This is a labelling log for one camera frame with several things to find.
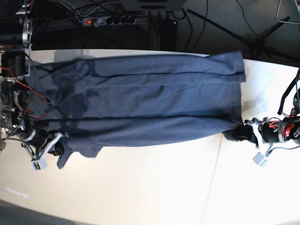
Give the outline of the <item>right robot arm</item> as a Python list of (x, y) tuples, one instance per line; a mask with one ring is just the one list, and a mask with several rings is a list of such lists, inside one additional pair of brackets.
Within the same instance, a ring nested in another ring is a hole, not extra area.
[(43, 170), (47, 154), (64, 153), (59, 141), (67, 134), (48, 132), (48, 124), (38, 124), (40, 118), (29, 108), (31, 103), (49, 102), (24, 81), (34, 68), (30, 58), (33, 4), (32, 0), (0, 2), (0, 148), (7, 140), (19, 141), (34, 170)]

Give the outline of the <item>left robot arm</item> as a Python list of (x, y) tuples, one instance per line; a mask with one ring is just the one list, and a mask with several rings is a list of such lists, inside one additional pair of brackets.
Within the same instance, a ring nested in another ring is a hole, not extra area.
[(265, 117), (241, 120), (239, 114), (230, 120), (209, 117), (138, 117), (103, 120), (53, 120), (51, 133), (62, 137), (60, 159), (79, 151), (93, 157), (103, 147), (142, 147), (180, 143), (216, 134), (229, 141), (249, 141), (266, 159), (281, 143), (300, 142), (300, 94), (296, 92), (293, 108), (283, 119)]

